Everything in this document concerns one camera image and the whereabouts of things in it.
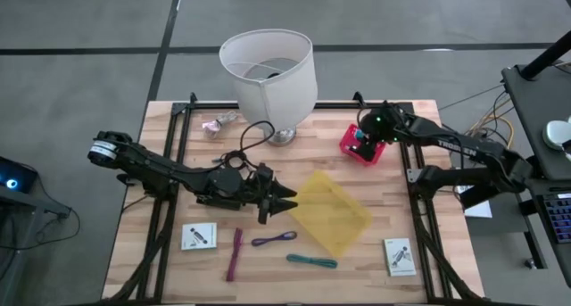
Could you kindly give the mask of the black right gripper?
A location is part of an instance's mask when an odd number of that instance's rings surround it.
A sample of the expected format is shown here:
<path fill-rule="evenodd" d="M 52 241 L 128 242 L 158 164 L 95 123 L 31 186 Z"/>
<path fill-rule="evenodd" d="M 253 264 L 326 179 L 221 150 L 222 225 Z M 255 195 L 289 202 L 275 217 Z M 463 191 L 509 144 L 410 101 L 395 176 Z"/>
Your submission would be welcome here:
<path fill-rule="evenodd" d="M 401 123 L 401 113 L 397 104 L 383 104 L 370 108 L 367 114 L 361 109 L 357 114 L 357 126 L 375 141 L 388 144 L 400 142 L 395 131 Z"/>

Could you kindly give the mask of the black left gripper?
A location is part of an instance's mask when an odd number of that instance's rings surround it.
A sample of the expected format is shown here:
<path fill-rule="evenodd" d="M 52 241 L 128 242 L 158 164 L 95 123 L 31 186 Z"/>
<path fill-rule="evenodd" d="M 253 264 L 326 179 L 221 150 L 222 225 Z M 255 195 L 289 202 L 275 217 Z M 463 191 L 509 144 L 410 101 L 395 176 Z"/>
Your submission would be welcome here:
<path fill-rule="evenodd" d="M 242 205 L 256 205 L 258 208 L 258 222 L 267 224 L 268 216 L 274 216 L 280 212 L 289 211 L 298 206 L 298 203 L 281 198 L 297 196 L 297 192 L 284 186 L 274 178 L 274 171 L 264 162 L 251 171 L 242 188 Z"/>

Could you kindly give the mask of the white product box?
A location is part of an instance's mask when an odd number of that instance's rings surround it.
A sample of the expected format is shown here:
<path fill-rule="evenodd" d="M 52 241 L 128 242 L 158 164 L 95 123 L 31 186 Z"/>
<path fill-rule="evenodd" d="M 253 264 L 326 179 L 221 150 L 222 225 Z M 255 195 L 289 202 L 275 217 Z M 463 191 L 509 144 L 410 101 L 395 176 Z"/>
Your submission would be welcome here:
<path fill-rule="evenodd" d="M 417 275 L 408 238 L 384 240 L 386 265 L 391 277 L 412 277 Z"/>
<path fill-rule="evenodd" d="M 215 249 L 217 234 L 216 223 L 185 224 L 182 226 L 181 250 Z"/>

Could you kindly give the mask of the yellow translucent plastic bin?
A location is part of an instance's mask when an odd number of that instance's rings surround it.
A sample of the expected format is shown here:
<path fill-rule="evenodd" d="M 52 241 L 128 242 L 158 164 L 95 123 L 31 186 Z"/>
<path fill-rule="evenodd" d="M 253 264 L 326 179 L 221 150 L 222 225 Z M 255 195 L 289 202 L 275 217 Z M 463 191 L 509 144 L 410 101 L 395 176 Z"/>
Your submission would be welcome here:
<path fill-rule="evenodd" d="M 316 170 L 298 190 L 290 215 L 335 258 L 371 224 L 371 214 L 325 172 Z"/>

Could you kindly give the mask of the red mesh basket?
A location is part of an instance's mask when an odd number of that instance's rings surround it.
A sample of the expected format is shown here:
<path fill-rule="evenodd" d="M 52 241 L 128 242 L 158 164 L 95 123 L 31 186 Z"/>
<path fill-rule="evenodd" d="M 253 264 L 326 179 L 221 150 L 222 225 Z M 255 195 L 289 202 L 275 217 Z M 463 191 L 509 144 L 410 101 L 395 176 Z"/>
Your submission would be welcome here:
<path fill-rule="evenodd" d="M 353 136 L 353 133 L 357 130 L 360 130 L 364 135 L 361 141 L 356 140 Z M 373 140 L 356 124 L 351 124 L 346 129 L 339 143 L 339 148 L 342 153 L 347 154 L 364 166 L 377 164 L 385 147 L 386 143 Z"/>

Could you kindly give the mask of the silver table lamp white shade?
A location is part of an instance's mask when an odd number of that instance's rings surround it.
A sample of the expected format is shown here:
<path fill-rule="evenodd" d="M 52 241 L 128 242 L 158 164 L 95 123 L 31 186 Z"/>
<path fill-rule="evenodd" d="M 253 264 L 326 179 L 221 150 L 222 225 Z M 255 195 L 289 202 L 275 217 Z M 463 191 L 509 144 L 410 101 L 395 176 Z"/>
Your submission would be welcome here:
<path fill-rule="evenodd" d="M 289 29 L 252 30 L 224 42 L 219 60 L 243 117 L 257 122 L 271 145 L 292 143 L 318 100 L 311 40 Z"/>

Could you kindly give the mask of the white paper sheet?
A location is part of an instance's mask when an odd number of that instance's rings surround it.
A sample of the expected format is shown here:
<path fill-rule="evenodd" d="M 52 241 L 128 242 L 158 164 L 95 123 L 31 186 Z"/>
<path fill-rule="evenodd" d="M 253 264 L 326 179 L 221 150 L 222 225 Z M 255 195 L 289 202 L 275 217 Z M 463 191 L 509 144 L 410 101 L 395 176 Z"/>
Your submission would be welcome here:
<path fill-rule="evenodd" d="M 456 186 L 455 190 L 458 194 L 462 194 L 470 188 L 471 188 L 471 186 Z M 491 219 L 492 218 L 491 206 L 490 206 L 488 201 L 485 201 L 485 202 L 479 203 L 478 205 L 475 205 L 469 209 L 465 209 L 464 215 L 466 217 L 470 217 L 470 218 Z"/>

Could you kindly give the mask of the dark grey side desk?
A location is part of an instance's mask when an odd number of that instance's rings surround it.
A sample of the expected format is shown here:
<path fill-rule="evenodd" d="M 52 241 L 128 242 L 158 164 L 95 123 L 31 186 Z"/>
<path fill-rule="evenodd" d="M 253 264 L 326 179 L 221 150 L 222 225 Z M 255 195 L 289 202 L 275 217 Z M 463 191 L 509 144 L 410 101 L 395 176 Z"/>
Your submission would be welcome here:
<path fill-rule="evenodd" d="M 549 67 L 527 80 L 519 68 L 513 67 L 503 69 L 501 75 L 532 148 L 535 167 L 542 173 L 533 182 L 530 194 L 563 278 L 571 288 L 571 226 L 567 238 L 562 239 L 550 213 L 557 207 L 566 208 L 571 221 L 571 160 L 563 151 L 547 146 L 543 139 L 549 122 L 571 118 L 571 74 Z"/>

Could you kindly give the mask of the white round device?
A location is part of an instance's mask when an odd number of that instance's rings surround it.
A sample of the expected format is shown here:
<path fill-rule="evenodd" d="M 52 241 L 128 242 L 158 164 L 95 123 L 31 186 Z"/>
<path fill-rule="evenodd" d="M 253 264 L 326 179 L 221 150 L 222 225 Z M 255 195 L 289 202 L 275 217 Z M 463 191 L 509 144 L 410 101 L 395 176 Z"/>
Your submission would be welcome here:
<path fill-rule="evenodd" d="M 552 150 L 565 152 L 571 142 L 571 116 L 566 120 L 551 120 L 542 129 L 543 142 Z"/>

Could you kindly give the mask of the black pole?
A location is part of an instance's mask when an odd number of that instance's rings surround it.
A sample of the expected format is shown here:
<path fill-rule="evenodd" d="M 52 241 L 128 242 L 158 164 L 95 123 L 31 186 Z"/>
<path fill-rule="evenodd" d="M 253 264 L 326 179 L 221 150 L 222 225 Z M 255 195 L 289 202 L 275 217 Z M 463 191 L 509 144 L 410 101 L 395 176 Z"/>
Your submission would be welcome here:
<path fill-rule="evenodd" d="M 547 48 L 542 54 L 532 62 L 519 70 L 523 79 L 534 80 L 547 67 L 551 66 L 559 57 L 571 50 L 571 30 Z"/>

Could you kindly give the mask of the keyboard with coloured keys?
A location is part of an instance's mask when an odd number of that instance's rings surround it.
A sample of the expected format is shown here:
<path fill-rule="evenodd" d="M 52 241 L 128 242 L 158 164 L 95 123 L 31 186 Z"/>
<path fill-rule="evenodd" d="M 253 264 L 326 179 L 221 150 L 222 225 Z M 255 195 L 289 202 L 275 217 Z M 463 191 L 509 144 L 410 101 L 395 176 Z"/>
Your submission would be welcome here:
<path fill-rule="evenodd" d="M 543 197 L 548 230 L 557 244 L 571 244 L 571 193 Z"/>

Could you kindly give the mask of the grey metal stand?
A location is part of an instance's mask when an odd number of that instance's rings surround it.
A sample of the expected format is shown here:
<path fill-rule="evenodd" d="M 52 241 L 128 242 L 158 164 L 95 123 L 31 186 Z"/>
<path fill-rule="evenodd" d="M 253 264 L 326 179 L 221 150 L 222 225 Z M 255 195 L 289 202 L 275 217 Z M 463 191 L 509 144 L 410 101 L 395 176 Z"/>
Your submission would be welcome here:
<path fill-rule="evenodd" d="M 45 195 L 24 194 L 5 187 L 0 187 L 0 202 L 12 203 L 17 208 L 17 214 L 24 218 L 21 232 L 16 236 L 18 243 L 9 246 L 13 252 L 12 262 L 3 277 L 0 272 L 0 306 L 12 306 L 29 255 L 28 250 L 37 244 L 36 233 L 41 228 L 44 215 L 52 213 L 56 218 L 67 218 L 70 208 Z"/>

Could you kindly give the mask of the black device blue light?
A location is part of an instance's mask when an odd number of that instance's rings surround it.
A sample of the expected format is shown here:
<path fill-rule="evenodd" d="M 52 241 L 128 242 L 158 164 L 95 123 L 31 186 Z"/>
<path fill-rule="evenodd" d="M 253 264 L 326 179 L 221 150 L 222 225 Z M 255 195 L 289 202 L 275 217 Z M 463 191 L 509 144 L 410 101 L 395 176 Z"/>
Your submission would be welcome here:
<path fill-rule="evenodd" d="M 16 161 L 0 156 L 0 186 L 28 194 L 37 180 L 37 172 Z"/>

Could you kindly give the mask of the black aluminium table frame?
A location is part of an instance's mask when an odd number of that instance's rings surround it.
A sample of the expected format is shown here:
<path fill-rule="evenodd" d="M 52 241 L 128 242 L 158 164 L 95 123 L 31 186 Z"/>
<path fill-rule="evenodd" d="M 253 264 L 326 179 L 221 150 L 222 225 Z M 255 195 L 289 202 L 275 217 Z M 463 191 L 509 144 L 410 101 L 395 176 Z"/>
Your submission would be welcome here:
<path fill-rule="evenodd" d="M 196 102 L 190 112 L 184 163 L 210 165 L 211 160 L 238 146 L 246 121 L 238 119 L 227 136 L 204 138 L 202 122 L 224 112 L 231 102 Z M 179 190 L 174 210 L 174 230 L 167 249 L 161 297 L 153 297 L 161 252 L 149 270 L 147 297 L 152 304 L 416 304 L 427 301 L 418 252 L 405 168 L 399 145 L 390 145 L 380 162 L 369 168 L 342 154 L 338 143 L 350 123 L 356 120 L 356 101 L 322 101 L 297 128 L 297 137 L 288 146 L 259 145 L 246 151 L 249 159 L 265 162 L 277 172 L 278 181 L 296 188 L 314 170 L 322 170 L 343 190 L 371 213 L 364 230 L 344 256 L 337 269 L 293 263 L 288 253 L 326 258 L 329 253 L 293 219 L 289 212 L 269 218 L 267 225 L 257 221 L 257 209 L 225 211 L 195 203 L 192 194 Z M 434 198 L 434 220 L 441 237 L 443 253 L 460 278 L 479 296 L 484 290 L 476 265 L 468 226 L 459 202 L 450 193 Z M 102 299 L 111 298 L 126 283 L 142 260 L 150 229 L 153 203 L 145 199 L 121 214 Z M 216 222 L 217 248 L 181 250 L 184 224 Z M 244 231 L 244 245 L 237 259 L 235 281 L 226 282 L 237 227 Z M 252 247 L 255 237 L 275 236 L 295 230 L 293 241 L 279 241 Z M 390 277 L 386 267 L 384 239 L 408 238 L 416 276 Z"/>

